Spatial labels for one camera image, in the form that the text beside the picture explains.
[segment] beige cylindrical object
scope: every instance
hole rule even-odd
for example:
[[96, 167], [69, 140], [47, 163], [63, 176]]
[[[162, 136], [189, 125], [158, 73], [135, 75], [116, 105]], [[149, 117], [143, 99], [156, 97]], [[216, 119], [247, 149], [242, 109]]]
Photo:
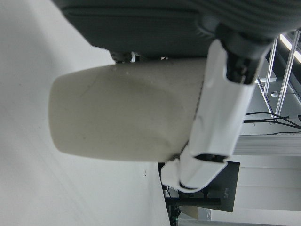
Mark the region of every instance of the beige cylindrical object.
[[205, 59], [92, 68], [54, 82], [49, 125], [57, 149], [99, 159], [165, 162], [189, 139]]

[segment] white floor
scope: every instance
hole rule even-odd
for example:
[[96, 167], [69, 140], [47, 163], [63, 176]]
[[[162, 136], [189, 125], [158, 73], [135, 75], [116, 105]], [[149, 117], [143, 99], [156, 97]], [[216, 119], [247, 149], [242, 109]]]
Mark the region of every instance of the white floor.
[[50, 0], [0, 0], [1, 225], [169, 225], [156, 164], [66, 155], [51, 142], [53, 80], [112, 63]]

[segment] black cable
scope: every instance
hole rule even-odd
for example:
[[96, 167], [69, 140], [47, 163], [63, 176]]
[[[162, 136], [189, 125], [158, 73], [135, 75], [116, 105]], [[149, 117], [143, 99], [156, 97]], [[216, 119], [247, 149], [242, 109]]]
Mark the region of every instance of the black cable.
[[266, 134], [266, 135], [278, 135], [278, 134], [281, 134], [281, 133], [301, 133], [301, 131], [294, 131], [294, 132], [278, 132], [278, 133], [270, 133], [270, 134]]
[[289, 126], [289, 127], [293, 127], [293, 128], [296, 128], [296, 129], [301, 129], [301, 126], [297, 125], [297, 126], [293, 126], [293, 125], [290, 125], [290, 124], [287, 124], [287, 123], [283, 123], [283, 122], [272, 122], [272, 123], [275, 123], [275, 124], [280, 124], [280, 125], [285, 125], [285, 126]]
[[270, 112], [251, 112], [251, 113], [247, 113], [246, 115], [253, 115], [253, 114], [269, 114], [269, 115], [273, 115], [273, 116], [276, 116], [277, 118], [279, 119], [282, 119], [282, 120], [285, 120], [287, 122], [289, 122], [290, 124], [294, 125], [294, 126], [297, 126], [299, 129], [301, 129], [301, 126], [288, 120], [287, 118], [289, 118], [288, 116], [286, 117], [282, 117], [280, 115], [277, 115], [277, 114], [274, 114], [274, 113], [270, 113]]
[[247, 136], [267, 136], [267, 135], [278, 135], [278, 134], [281, 134], [281, 133], [301, 133], [301, 131], [292, 131], [292, 132], [277, 132], [277, 133], [269, 133], [269, 134], [250, 134], [250, 135], [247, 135]]
[[283, 122], [278, 122], [278, 121], [261, 121], [261, 120], [249, 120], [249, 121], [244, 121], [244, 123], [272, 123], [272, 124], [281, 124], [281, 125], [285, 125], [285, 126], [289, 126], [289, 127], [293, 127], [296, 129], [301, 129], [301, 126], [294, 126], [294, 125], [290, 125], [287, 123], [283, 123]]

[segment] ceiling light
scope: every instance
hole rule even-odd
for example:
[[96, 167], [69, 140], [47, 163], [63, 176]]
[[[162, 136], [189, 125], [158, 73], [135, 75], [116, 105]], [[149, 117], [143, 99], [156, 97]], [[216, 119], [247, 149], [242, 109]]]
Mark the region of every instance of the ceiling light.
[[[292, 49], [292, 44], [290, 43], [290, 41], [283, 35], [280, 35], [280, 40], [283, 42], [283, 44], [289, 49]], [[301, 63], [301, 54], [298, 51], [294, 52], [294, 56], [295, 58]]]

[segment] white plastic casing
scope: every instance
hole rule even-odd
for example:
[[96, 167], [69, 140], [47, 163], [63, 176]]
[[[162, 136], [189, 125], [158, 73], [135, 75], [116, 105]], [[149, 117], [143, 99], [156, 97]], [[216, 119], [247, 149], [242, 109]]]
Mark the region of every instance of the white plastic casing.
[[196, 192], [207, 186], [227, 163], [203, 161], [195, 156], [229, 157], [233, 154], [254, 85], [229, 81], [226, 70], [227, 52], [221, 42], [215, 40], [208, 52], [205, 80], [189, 143], [179, 160], [169, 161], [162, 168], [164, 185], [187, 193]]

